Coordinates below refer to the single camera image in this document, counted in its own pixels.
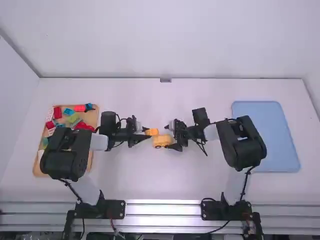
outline white wall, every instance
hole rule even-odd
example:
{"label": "white wall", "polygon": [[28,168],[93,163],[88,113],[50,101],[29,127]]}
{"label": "white wall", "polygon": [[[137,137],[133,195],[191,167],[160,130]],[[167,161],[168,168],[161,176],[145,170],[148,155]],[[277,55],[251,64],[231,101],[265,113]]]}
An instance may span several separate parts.
{"label": "white wall", "polygon": [[45,77],[298,77],[320,112],[318,0],[0,0]]}
{"label": "white wall", "polygon": [[0,179],[13,153],[39,78],[0,36]]}

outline red lego brick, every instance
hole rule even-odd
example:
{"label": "red lego brick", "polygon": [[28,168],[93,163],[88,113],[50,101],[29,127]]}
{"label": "red lego brick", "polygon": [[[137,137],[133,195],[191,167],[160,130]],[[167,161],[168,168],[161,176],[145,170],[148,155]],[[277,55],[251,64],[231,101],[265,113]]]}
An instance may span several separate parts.
{"label": "red lego brick", "polygon": [[74,129],[87,129],[87,124],[81,121],[75,125]]}
{"label": "red lego brick", "polygon": [[54,119],[60,119],[60,118],[62,118],[61,107],[56,106],[56,107],[53,109],[53,117],[54,117]]}
{"label": "red lego brick", "polygon": [[48,129],[53,129],[55,127],[55,124],[53,121],[47,121],[45,125]]}
{"label": "red lego brick", "polygon": [[86,106],[85,105],[77,105],[74,107],[74,110],[76,112],[84,112],[86,110]]}
{"label": "red lego brick", "polygon": [[95,128],[93,126],[87,125],[86,129],[90,130],[91,132],[95,131]]}

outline blue mat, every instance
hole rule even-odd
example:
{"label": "blue mat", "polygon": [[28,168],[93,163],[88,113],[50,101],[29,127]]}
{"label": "blue mat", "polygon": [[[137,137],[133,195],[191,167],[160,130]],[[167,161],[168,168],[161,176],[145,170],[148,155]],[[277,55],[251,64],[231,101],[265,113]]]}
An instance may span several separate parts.
{"label": "blue mat", "polygon": [[296,148],[285,114],[278,102],[235,101],[231,108],[234,119],[249,115],[266,145],[267,156],[255,172],[299,171],[301,166]]}

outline yellow toy block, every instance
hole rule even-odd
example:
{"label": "yellow toy block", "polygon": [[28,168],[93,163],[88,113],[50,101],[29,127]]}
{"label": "yellow toy block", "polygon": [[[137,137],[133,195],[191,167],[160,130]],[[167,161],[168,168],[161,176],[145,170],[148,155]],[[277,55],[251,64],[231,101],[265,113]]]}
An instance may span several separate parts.
{"label": "yellow toy block", "polygon": [[73,124],[75,121],[77,121],[79,118],[78,114],[74,113],[72,114],[71,116],[68,116],[66,118],[66,120],[70,123],[70,124]]}
{"label": "yellow toy block", "polygon": [[161,147],[168,146],[173,143],[173,138],[170,134],[156,135],[153,136],[153,147],[159,149]]}
{"label": "yellow toy block", "polygon": [[150,128],[148,130],[145,130],[144,134],[149,136],[155,136],[159,134],[159,130],[158,128]]}

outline metal frame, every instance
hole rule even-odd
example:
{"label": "metal frame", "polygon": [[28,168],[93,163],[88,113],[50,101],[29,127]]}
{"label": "metal frame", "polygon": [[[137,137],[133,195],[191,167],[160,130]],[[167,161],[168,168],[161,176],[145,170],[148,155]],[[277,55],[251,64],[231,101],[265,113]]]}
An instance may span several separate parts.
{"label": "metal frame", "polygon": [[[203,221],[200,200],[126,200],[123,220],[114,224],[130,233],[206,233],[224,221]],[[0,202],[0,231],[62,231],[72,202]],[[320,235],[320,205],[252,204],[261,214],[265,234]],[[241,222],[231,221],[217,234],[241,234]],[[81,232],[76,219],[74,232]],[[112,232],[107,219],[85,219],[86,232]]]}

